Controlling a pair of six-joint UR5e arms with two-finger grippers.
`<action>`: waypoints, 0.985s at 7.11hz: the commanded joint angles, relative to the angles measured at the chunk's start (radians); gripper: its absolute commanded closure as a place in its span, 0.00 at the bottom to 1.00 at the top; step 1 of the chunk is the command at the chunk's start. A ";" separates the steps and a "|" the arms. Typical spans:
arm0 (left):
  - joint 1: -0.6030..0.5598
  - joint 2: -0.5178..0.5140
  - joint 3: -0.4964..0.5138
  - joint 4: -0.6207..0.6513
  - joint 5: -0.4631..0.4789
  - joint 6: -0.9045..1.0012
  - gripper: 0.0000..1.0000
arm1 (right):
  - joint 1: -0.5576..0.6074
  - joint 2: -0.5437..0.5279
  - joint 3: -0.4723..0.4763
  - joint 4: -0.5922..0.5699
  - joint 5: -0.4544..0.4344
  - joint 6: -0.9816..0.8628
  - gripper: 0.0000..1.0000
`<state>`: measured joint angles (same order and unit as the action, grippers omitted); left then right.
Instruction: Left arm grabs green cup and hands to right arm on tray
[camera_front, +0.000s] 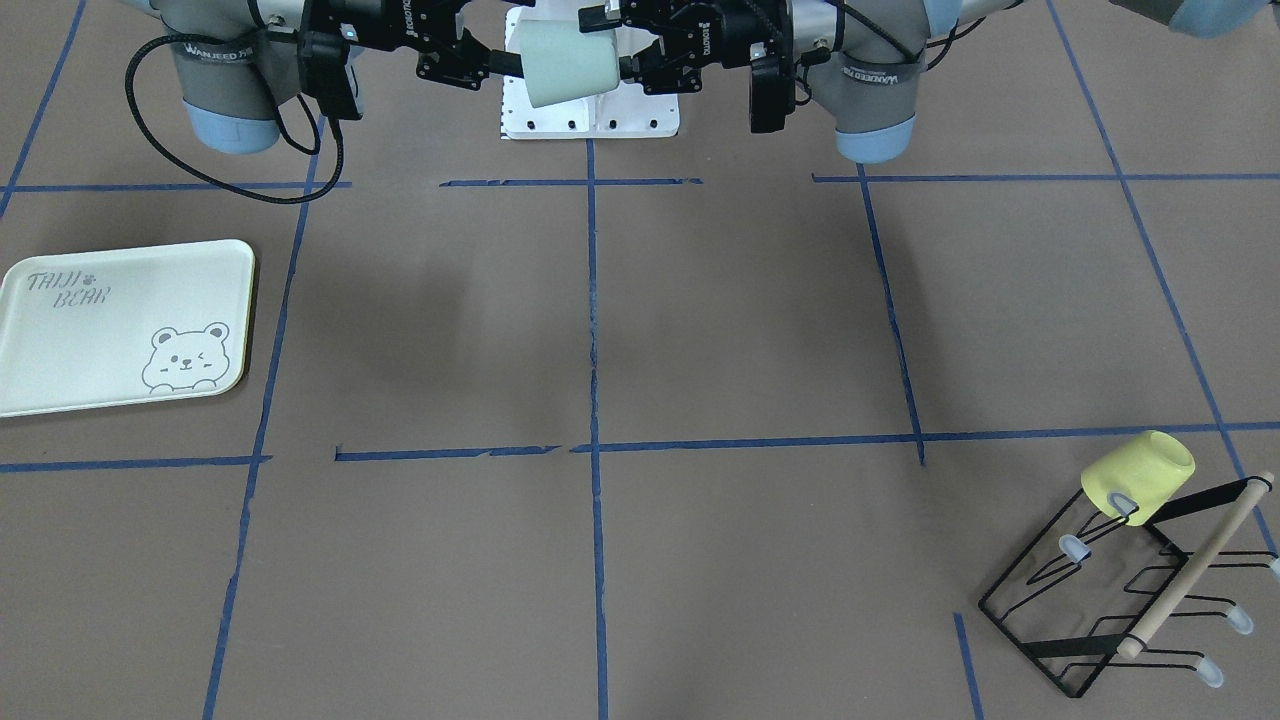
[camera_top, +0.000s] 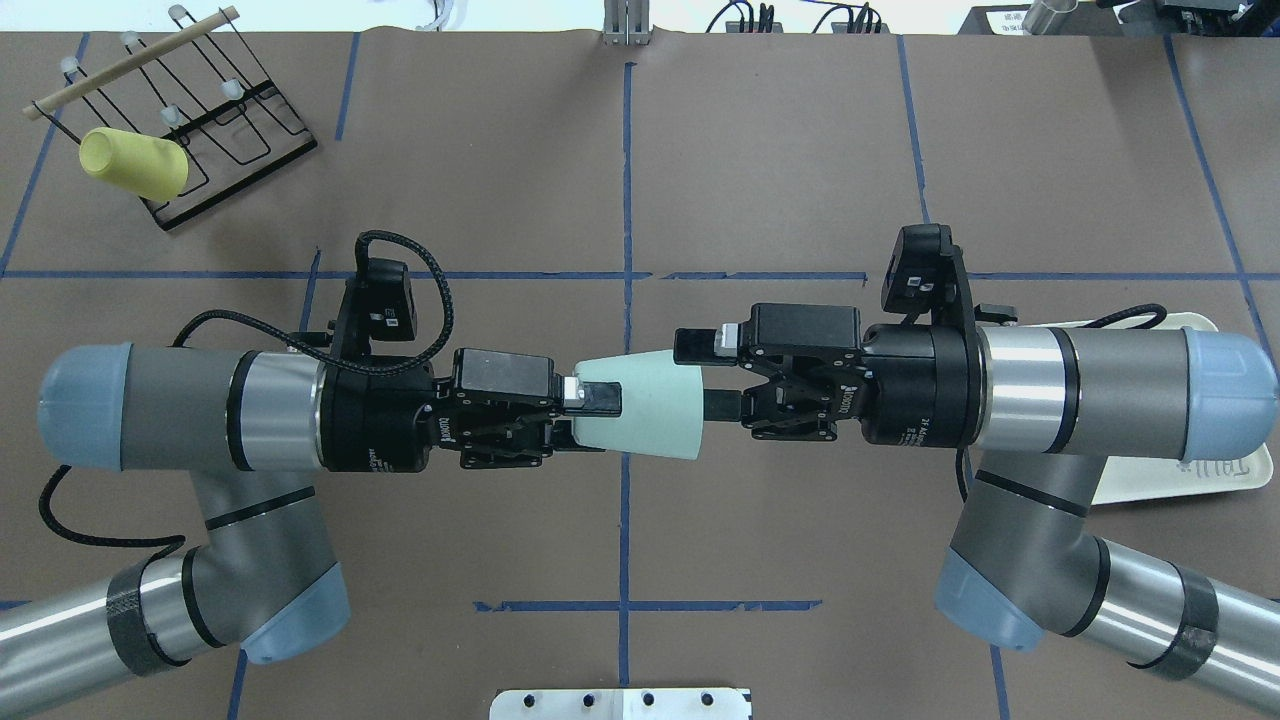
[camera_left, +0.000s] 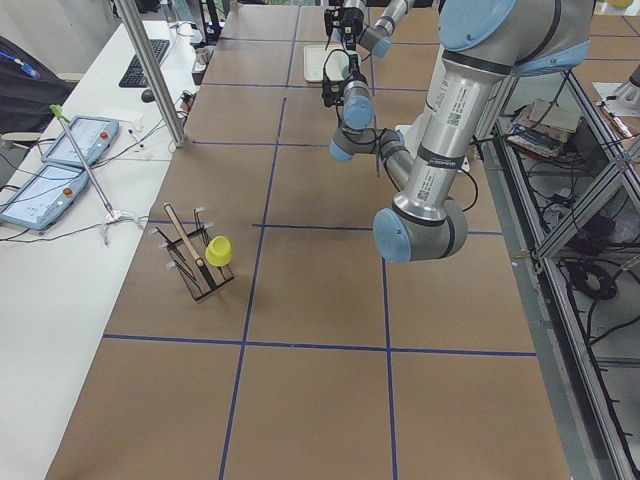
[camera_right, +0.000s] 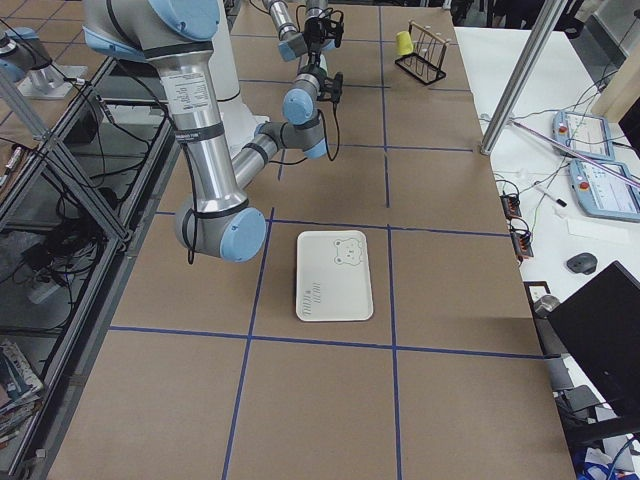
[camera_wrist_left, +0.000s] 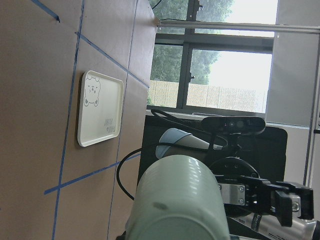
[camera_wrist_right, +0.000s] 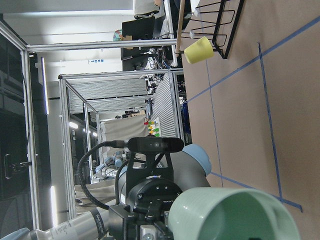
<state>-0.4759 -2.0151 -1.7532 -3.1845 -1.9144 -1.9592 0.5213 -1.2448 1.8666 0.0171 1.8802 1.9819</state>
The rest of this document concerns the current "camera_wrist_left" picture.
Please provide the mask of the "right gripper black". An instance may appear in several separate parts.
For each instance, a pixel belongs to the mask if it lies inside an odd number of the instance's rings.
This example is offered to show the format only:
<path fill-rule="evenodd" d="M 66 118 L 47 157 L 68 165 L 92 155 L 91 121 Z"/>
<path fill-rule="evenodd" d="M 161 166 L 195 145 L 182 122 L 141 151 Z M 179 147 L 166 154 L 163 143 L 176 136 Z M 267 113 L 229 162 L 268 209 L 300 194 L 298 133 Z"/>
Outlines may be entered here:
<path fill-rule="evenodd" d="M 314 218 L 314 191 L 305 185 L 260 178 L 256 169 L 237 157 L 214 161 L 209 169 L 217 177 L 225 213 L 244 217 L 250 213 L 275 216 L 283 227 L 293 219 Z"/>

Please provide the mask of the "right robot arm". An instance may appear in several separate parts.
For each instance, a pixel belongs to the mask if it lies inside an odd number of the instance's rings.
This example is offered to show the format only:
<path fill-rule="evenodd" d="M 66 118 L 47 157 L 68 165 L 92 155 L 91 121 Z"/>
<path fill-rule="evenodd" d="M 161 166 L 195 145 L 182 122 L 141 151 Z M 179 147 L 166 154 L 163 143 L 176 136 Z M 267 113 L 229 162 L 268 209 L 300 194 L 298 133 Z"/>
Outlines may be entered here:
<path fill-rule="evenodd" d="M 156 157 L 187 155 L 203 162 L 216 176 L 226 216 L 269 240 L 318 240 L 320 222 L 314 219 L 314 193 L 304 185 L 260 177 L 234 151 L 227 156 L 191 133 L 177 128 L 164 132 Z"/>

